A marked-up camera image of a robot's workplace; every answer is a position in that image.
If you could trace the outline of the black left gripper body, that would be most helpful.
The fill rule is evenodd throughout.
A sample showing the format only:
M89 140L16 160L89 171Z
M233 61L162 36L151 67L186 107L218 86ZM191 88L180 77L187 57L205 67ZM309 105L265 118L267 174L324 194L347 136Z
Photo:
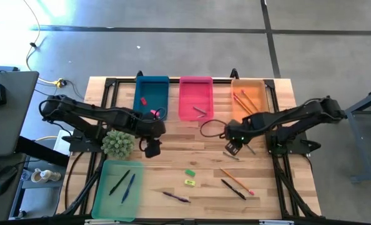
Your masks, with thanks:
M135 134L137 138L160 138L165 133L164 122L151 112L143 114L140 120L137 121Z

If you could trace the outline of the blue plastic bin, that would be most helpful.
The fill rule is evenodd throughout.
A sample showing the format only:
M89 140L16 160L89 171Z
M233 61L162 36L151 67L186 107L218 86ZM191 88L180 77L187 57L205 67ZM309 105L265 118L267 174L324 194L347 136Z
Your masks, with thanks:
M143 106L141 97L147 101ZM150 113L152 110L160 112L160 119L167 119L169 101L169 78L167 76L139 76L136 79L136 90L133 101L133 110Z

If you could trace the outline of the green potted succulent plant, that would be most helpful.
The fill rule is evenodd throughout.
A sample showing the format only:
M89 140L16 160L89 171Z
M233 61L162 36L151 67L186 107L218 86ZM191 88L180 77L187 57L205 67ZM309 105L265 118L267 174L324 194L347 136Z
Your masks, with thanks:
M134 136L111 130L102 139L102 151L116 159L127 159L134 150Z

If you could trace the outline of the black metal table frame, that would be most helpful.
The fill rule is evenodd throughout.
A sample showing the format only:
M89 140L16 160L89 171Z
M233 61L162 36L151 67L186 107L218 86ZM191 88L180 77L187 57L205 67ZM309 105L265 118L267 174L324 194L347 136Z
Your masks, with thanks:
M184 225L219 224L238 220L280 219L280 203L273 168L272 157L266 149L263 136L250 142L256 152L252 154L246 147L239 153L240 161L222 154L227 141L218 138L206 138L200 135L199 123L180 121L178 117L179 79L170 77L169 115L166 120L167 132L162 136L161 154L147 159L140 150L134 150L130 160L144 164L141 203L135 223L181 223ZM258 79L274 84L279 109L296 106L294 91L290 79ZM228 121L232 118L230 83L232 78L213 78L214 118ZM65 210L78 197L83 189L90 163L96 168L100 154L85 152L72 167L69 184L66 184L71 166L79 153L70 156L65 184L63 185L57 213ZM319 200L314 184L310 163L305 156L289 156L294 187L308 207L321 216ZM255 195L232 181L219 168L230 172L243 184L252 189ZM195 179L185 174L186 169L196 172ZM225 179L247 198L241 200L220 179ZM193 180L195 186L188 186L184 181ZM189 198L192 203L180 202L162 194L162 191Z

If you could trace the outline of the blue pen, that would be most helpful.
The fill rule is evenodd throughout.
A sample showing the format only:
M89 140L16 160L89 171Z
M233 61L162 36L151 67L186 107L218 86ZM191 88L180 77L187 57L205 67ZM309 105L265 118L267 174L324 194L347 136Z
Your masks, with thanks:
M124 201L127 199L128 195L130 193L131 186L134 183L135 176L136 176L135 174L132 175L132 177L131 177L131 179L129 181L129 184L128 184L127 188L126 188L126 191L124 192L124 195L122 197L121 204L123 204Z

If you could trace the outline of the grey desk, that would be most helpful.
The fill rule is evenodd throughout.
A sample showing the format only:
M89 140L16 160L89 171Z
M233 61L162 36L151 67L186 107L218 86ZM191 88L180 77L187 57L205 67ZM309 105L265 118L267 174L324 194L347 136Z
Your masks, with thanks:
M0 156L15 151L38 77L37 71L0 72L7 99L0 106Z

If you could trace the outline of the teal plastic bin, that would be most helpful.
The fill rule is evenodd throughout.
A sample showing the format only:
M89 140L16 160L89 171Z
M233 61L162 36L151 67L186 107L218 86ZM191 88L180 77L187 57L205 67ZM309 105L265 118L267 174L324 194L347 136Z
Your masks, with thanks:
M131 171L128 176L116 191L109 195L110 190L129 169ZM136 176L130 193L124 203L121 204L122 197L133 174ZM105 161L92 208L92 217L94 219L111 219L125 222L135 220L141 203L143 175L144 165L140 161Z

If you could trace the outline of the orange plastic bin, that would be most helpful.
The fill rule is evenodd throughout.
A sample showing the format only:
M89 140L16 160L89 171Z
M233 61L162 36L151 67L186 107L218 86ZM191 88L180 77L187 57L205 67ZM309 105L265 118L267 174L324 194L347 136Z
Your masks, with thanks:
M248 96L253 100L254 104L259 108L259 111L251 105L249 100L241 93L241 89L244 89ZM267 102L265 84L263 80L258 79L235 79L230 84L230 98L232 101L232 119L241 122L244 117L250 116L247 114L240 105L234 100L233 93L237 94L243 102L253 111L252 114L268 112L269 106Z

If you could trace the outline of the black computer mouse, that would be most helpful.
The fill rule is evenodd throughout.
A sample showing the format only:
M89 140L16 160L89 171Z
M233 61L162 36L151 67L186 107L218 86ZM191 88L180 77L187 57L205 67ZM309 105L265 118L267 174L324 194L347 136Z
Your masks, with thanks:
M16 174L16 166L6 166L0 171L0 195L7 191L10 183L16 177Z

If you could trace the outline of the purple pen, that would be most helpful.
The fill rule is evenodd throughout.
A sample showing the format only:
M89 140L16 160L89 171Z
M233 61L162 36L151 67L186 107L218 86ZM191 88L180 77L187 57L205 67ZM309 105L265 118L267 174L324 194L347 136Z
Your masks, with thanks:
M174 199L177 199L177 200L179 200L179 201L181 201L181 202L184 202L184 203L191 203L188 199L186 199L186 198L183 198L183 197L179 197L179 196L176 196L176 195L174 195L174 194L172 194L172 193L169 193L169 192L162 192L164 195L166 195L166 196L169 196L169 197L171 197L171 198L174 198Z

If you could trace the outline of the blue-grey metal table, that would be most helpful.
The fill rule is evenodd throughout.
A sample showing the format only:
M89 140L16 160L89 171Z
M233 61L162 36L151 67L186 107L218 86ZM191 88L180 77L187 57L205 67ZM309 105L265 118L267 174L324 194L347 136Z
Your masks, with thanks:
M345 110L364 171L350 177L352 183L371 181L371 92Z

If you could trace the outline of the white box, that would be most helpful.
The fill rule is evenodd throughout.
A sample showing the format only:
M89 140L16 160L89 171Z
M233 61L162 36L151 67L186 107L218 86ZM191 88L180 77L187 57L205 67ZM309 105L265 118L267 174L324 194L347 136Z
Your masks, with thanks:
M53 150L55 150L55 151L57 151L57 152L59 152L63 155L70 156L72 154L69 151L70 143L63 140L63 137L66 137L66 136L69 136L68 132L63 131L63 130L59 131Z

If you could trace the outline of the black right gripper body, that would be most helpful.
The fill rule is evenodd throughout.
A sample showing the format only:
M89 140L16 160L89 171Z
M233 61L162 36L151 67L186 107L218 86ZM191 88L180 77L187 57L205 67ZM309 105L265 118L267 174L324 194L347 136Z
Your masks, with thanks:
M238 122L231 120L224 128L225 139L229 141L242 141L243 143L249 143L254 135L252 131L254 125L250 119L244 122Z

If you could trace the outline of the pink plastic bin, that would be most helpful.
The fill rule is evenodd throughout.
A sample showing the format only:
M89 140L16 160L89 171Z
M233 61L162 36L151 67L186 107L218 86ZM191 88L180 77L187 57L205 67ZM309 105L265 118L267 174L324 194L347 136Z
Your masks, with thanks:
M207 112L203 114L196 106ZM181 77L179 83L179 118L181 121L207 121L213 118L213 79L211 77Z

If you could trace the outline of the white cup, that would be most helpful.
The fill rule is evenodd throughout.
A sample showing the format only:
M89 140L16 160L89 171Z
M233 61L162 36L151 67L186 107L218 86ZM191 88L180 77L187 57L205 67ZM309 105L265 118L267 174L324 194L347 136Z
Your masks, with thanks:
M48 181L59 181L61 179L61 173L53 172L51 170L40 170L36 168L31 174L31 181L33 183L46 183Z

